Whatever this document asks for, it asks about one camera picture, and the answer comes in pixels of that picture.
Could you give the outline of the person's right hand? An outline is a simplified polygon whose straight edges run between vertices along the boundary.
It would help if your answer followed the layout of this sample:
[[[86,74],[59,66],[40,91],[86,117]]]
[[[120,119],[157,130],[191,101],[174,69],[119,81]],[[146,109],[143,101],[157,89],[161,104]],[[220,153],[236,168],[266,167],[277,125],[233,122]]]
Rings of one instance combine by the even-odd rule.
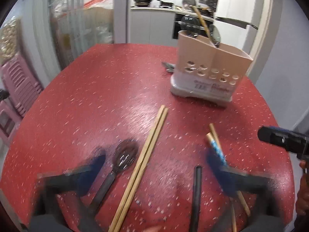
[[[300,189],[297,193],[295,210],[297,215],[304,216],[308,211],[308,184],[306,181],[307,173],[304,173],[300,179]]]

